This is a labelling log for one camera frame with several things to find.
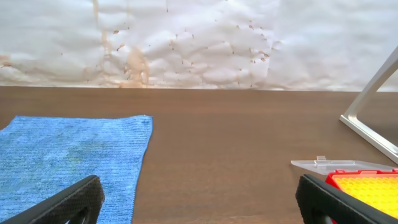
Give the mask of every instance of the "clear lid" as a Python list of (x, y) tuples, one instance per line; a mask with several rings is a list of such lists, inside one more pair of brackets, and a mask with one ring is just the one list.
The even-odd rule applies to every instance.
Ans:
[(306, 170), (310, 170), (322, 175), (328, 175), (337, 169), (345, 171), (358, 171), (364, 169), (391, 171), (395, 167), (374, 164), (371, 162), (352, 161), (352, 160), (328, 160), (325, 156), (317, 156), (314, 161), (292, 161), (292, 164)]

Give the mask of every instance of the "towel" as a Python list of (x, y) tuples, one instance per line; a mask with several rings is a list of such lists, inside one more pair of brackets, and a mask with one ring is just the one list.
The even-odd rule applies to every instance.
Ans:
[(0, 222), (88, 175), (105, 202), (97, 223), (130, 224), (152, 117), (17, 116), (0, 131)]

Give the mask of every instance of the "metal stand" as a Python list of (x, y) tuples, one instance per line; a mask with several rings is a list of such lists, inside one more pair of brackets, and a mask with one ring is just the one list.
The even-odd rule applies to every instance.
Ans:
[(384, 153), (388, 158), (398, 164), (398, 147), (381, 135), (360, 122), (356, 115), (368, 102), (370, 97), (377, 92), (380, 86), (398, 69), (398, 47), (387, 58), (386, 62), (377, 71), (365, 89), (357, 96), (349, 106), (346, 113), (340, 116), (340, 121), (365, 138), (374, 147)]

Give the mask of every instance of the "tabletop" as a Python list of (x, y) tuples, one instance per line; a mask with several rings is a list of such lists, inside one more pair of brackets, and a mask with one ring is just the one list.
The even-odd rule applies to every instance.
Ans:
[[(291, 160), (395, 166), (339, 121), (358, 93), (0, 87), (0, 128), (15, 115), (153, 116), (135, 224), (303, 223), (302, 174)], [(398, 93), (378, 93), (359, 118), (396, 141)]]

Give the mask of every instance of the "white wall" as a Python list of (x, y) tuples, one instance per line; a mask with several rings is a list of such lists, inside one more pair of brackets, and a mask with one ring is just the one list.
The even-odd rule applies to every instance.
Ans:
[(0, 85), (360, 91), (397, 21), (396, 0), (3, 1)]

